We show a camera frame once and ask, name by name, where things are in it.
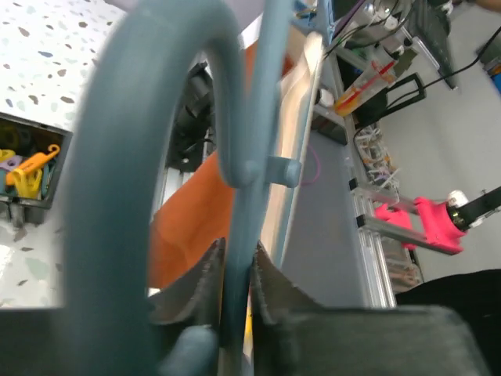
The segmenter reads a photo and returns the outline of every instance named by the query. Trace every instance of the metal shelf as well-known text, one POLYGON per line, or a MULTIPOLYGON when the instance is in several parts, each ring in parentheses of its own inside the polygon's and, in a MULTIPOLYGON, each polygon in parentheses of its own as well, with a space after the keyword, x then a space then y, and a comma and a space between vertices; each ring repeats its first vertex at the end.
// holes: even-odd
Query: metal shelf
MULTIPOLYGON (((329 63, 332 70, 333 94, 335 99, 338 99, 344 92, 344 86, 337 64, 336 53, 331 54, 329 63)), ((359 182, 367 183, 363 164, 355 157, 355 145, 352 142, 355 134, 355 122, 351 115, 344 118, 344 127, 348 135, 348 147, 351 152, 351 157, 348 157, 349 160, 347 161, 351 177, 356 178, 359 182)), ((373 203, 368 197, 353 192, 352 198, 356 216, 373 214, 373 203)), ((396 306, 380 235, 368 229, 359 229, 359 250, 365 266, 364 277, 369 290, 371 305, 384 308, 396 306)))

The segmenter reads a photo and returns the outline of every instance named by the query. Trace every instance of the wire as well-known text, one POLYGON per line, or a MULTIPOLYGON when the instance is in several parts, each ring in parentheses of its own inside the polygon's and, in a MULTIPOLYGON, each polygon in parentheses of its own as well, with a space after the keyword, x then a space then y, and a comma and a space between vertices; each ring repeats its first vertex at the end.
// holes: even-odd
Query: wire
POLYGON ((397 193, 398 180, 395 176, 400 169, 392 165, 381 136, 377 125, 360 128, 353 137, 353 144, 369 181, 380 189, 386 188, 397 193))
MULTIPOLYGON (((492 37, 484 44, 484 46, 478 52, 477 57, 471 63, 469 63, 465 67, 462 67, 461 69, 455 70, 452 73, 446 74, 445 76, 442 76, 442 77, 437 78, 436 80, 434 80, 432 82, 427 83, 425 86, 423 86, 423 89, 429 88, 430 86, 435 85, 443 80, 446 80, 447 78, 450 78, 452 76, 455 76, 456 74, 459 74, 461 72, 466 71, 467 69, 470 69, 473 65, 475 65, 476 63, 478 63, 480 61, 480 59, 482 58, 482 55, 484 55, 487 48, 491 45, 491 43, 494 41, 494 39, 496 39, 496 37, 498 36, 498 34, 500 32, 501 32, 501 27, 498 27, 498 30, 496 30, 496 32, 492 35, 492 37)), ((393 106, 395 103, 397 103, 400 100, 406 98, 407 96, 411 96, 412 94, 415 94, 419 91, 420 91, 419 89, 416 89, 416 90, 413 90, 411 92, 407 92, 406 94, 401 95, 400 97, 395 99, 393 102, 388 104, 384 110, 391 108, 391 106, 393 106)))
POLYGON ((344 30, 344 28, 350 23, 351 19, 358 12, 360 7, 365 3, 365 0, 358 0, 358 2, 350 9, 348 14, 344 16, 338 25, 336 25, 336 30, 334 31, 333 39, 337 38, 337 36, 344 30))
MULTIPOLYGON (((337 42, 337 43, 336 43, 336 44, 335 44, 335 45, 334 45, 331 49, 329 49, 329 51, 327 51, 327 52, 326 52, 326 54, 325 54, 325 56, 324 56, 324 59, 326 59, 326 58, 327 58, 327 57, 328 57, 328 56, 332 53, 332 51, 334 51, 334 50, 335 50, 335 49, 336 49, 339 45, 342 45, 342 44, 343 44, 346 40, 348 40, 349 38, 351 38, 351 37, 352 37, 355 33, 357 33, 358 31, 362 31, 362 30, 364 30, 364 29, 366 29, 366 28, 368 28, 368 27, 374 27, 374 26, 377 26, 377 25, 381 25, 381 24, 386 23, 386 21, 388 21, 388 19, 389 19, 391 16, 393 16, 393 12, 395 11, 395 9, 397 8, 397 6, 398 6, 398 4, 399 4, 399 3, 400 3, 400 0, 396 0, 396 2, 394 3, 394 5, 393 5, 393 7, 391 8, 391 10, 390 10, 390 12, 388 13, 388 15, 387 15, 385 18, 383 18, 382 20, 379 20, 379 21, 374 22, 374 23, 373 23, 373 22, 370 22, 370 23, 368 23, 368 24, 366 24, 366 25, 361 25, 361 26, 355 27, 354 29, 351 29, 348 33, 346 33, 345 35, 343 35, 343 36, 340 38, 340 40, 339 40, 339 41, 338 41, 338 42, 337 42)), ((397 31, 400 27, 402 27, 403 22, 402 22, 402 23, 400 23, 400 24, 397 26, 397 28, 396 28, 395 32, 396 32, 396 31, 397 31)), ((383 39, 385 39, 385 38, 387 38, 387 37, 389 37, 389 36, 391 36, 391 34, 388 34, 386 37, 382 38, 381 40, 379 40, 379 41, 375 41, 375 42, 373 42, 373 43, 370 43, 369 45, 372 45, 372 44, 378 43, 378 42, 382 41, 383 39)))
POLYGON ((302 186, 309 186, 312 185, 314 182, 316 182, 319 177, 320 173, 322 172, 322 165, 320 164, 320 158, 319 155, 316 153, 315 149, 313 149, 311 146, 308 145, 308 150, 312 153, 313 158, 315 159, 315 164, 316 164, 316 171, 315 171, 315 176, 311 180, 303 180, 301 182, 302 186))

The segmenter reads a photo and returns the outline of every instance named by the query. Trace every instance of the pink bracket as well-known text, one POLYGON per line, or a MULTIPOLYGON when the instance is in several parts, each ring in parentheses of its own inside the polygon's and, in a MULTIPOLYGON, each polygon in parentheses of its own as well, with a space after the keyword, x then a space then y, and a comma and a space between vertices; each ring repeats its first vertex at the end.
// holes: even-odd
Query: pink bracket
POLYGON ((429 244, 443 248, 454 255, 463 251, 460 238, 467 233, 454 226, 449 218, 445 202, 435 204, 425 197, 418 197, 414 200, 414 204, 421 217, 424 234, 429 244))
MULTIPOLYGON (((381 221, 402 227, 403 229, 413 229, 413 224, 410 222, 409 213, 397 208, 389 210, 388 204, 382 204, 379 208, 375 208, 374 215, 381 221)), ((402 243, 402 246, 409 249, 410 251, 414 251, 416 249, 416 245, 411 243, 402 243)))

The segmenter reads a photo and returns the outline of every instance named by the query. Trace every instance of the terrazzo countertop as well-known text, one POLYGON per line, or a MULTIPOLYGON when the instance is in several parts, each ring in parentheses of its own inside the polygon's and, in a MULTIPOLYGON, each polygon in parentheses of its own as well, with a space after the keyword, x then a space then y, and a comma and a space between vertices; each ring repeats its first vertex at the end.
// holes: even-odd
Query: terrazzo countertop
MULTIPOLYGON (((0 2, 0 112, 73 130, 99 51, 124 12, 103 0, 0 2)), ((59 203, 40 226, 14 229, 0 212, 0 307, 60 303, 59 203)))

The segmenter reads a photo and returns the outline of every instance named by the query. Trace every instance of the orange fabric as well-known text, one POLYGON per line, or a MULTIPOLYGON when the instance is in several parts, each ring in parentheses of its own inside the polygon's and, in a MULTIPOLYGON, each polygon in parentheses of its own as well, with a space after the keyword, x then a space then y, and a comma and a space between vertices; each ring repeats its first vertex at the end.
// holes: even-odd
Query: orange fabric
MULTIPOLYGON (((257 43, 245 50, 251 83, 257 43)), ((283 74, 293 66, 286 58, 283 74)), ((150 286, 163 288, 192 268, 211 243, 228 237, 233 189, 221 179, 213 153, 155 214, 150 234, 150 286)))

